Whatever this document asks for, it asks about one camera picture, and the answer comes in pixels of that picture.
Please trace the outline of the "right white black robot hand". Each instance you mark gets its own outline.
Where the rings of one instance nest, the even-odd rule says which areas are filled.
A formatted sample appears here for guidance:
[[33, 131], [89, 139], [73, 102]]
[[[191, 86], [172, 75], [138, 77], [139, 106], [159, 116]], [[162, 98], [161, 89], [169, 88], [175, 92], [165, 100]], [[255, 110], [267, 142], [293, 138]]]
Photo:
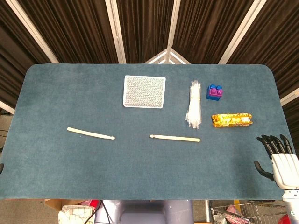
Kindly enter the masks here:
[[283, 190], [299, 188], [299, 160], [293, 153], [289, 140], [284, 136], [261, 135], [256, 138], [261, 142], [272, 165], [272, 173], [262, 169], [258, 161], [254, 162], [258, 173], [274, 181]]

